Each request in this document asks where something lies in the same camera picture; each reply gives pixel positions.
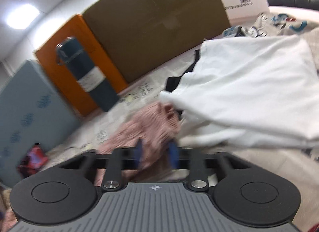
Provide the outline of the pink knitted sweater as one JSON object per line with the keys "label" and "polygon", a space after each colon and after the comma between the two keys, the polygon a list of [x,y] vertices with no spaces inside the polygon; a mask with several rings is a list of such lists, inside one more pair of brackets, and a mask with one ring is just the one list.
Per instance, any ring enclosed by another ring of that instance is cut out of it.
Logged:
{"label": "pink knitted sweater", "polygon": [[98,148],[99,154],[110,154],[116,148],[133,148],[142,140],[142,159],[137,170],[124,170],[125,180],[148,172],[164,155],[167,143],[176,138],[181,125],[178,113],[170,103],[154,102],[137,111],[129,121]]}

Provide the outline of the smartphone playing video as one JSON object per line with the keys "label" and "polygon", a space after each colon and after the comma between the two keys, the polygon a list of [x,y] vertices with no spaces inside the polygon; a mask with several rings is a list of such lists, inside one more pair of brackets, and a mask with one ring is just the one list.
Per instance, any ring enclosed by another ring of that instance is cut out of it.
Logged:
{"label": "smartphone playing video", "polygon": [[48,161],[49,158],[40,146],[40,143],[35,143],[20,160],[17,165],[17,171],[21,177],[25,179],[38,173],[48,163]]}

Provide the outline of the white folded shirt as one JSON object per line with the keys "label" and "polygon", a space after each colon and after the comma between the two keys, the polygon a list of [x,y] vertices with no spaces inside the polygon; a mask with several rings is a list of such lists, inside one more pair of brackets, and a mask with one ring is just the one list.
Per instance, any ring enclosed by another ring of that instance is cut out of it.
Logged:
{"label": "white folded shirt", "polygon": [[182,112],[184,147],[318,146],[318,75],[297,35],[205,41],[193,71],[159,99]]}

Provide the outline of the blue foam board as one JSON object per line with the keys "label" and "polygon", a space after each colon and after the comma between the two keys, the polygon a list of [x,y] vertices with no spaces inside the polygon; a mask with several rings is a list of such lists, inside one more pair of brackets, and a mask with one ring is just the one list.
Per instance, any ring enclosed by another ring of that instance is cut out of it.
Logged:
{"label": "blue foam board", "polygon": [[25,61],[1,90],[1,182],[13,187],[22,179],[17,166],[34,144],[50,151],[80,125],[42,67]]}

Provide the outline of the dark teal thermos bottle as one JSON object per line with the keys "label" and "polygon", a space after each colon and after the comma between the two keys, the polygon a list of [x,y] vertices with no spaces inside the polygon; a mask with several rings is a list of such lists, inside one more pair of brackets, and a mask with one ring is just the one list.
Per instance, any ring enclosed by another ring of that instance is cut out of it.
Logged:
{"label": "dark teal thermos bottle", "polygon": [[68,68],[81,88],[104,112],[114,107],[119,96],[78,39],[66,38],[56,46],[55,51],[57,63]]}

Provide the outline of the orange wooden board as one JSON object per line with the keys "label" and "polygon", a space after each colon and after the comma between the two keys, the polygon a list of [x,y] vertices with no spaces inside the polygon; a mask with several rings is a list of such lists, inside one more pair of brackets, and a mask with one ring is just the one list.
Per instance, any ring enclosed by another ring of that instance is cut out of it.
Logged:
{"label": "orange wooden board", "polygon": [[67,21],[35,55],[47,76],[82,116],[108,112],[128,84],[79,14]]}

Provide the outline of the brown cardboard sheet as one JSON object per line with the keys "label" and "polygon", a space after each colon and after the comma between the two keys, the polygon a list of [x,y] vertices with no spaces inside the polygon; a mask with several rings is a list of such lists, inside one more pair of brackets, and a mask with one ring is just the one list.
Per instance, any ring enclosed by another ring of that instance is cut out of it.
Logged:
{"label": "brown cardboard sheet", "polygon": [[99,0],[83,18],[127,82],[230,25],[221,0]]}

